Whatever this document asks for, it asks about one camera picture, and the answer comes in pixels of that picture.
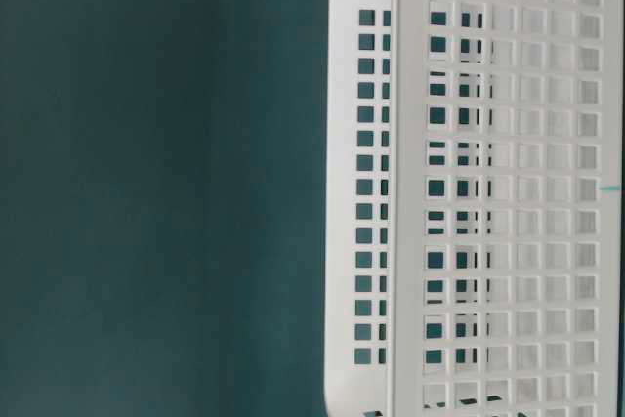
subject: perforated panel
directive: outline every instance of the perforated panel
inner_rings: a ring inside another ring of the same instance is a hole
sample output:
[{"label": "perforated panel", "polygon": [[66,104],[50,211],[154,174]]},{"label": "perforated panel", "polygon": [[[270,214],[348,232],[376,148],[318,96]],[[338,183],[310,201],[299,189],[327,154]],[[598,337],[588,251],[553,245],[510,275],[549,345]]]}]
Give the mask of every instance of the perforated panel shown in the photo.
[{"label": "perforated panel", "polygon": [[396,0],[392,415],[616,415],[621,5]]},{"label": "perforated panel", "polygon": [[387,407],[391,0],[330,0],[325,389]]}]

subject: plastic basket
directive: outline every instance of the plastic basket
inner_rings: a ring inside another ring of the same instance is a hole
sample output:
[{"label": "plastic basket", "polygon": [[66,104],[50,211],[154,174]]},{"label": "plastic basket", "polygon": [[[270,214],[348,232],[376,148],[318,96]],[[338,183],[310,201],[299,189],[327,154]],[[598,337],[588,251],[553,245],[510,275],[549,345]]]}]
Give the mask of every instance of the plastic basket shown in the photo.
[{"label": "plastic basket", "polygon": [[623,0],[330,0],[331,416],[616,416]]}]

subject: small blue mark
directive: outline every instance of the small blue mark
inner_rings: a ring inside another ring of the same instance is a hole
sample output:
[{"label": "small blue mark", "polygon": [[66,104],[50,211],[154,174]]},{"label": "small blue mark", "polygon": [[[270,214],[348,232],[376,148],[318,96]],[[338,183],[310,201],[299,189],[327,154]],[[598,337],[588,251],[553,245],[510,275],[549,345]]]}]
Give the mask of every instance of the small blue mark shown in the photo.
[{"label": "small blue mark", "polygon": [[623,190],[623,186],[602,186],[600,189],[602,192],[619,192]]}]

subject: teal background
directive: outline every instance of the teal background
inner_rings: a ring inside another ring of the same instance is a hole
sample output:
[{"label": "teal background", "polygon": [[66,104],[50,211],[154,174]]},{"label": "teal background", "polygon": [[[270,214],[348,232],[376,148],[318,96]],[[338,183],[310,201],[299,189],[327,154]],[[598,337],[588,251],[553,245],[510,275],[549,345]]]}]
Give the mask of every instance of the teal background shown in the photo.
[{"label": "teal background", "polygon": [[327,0],[0,8],[0,415],[324,415]]}]

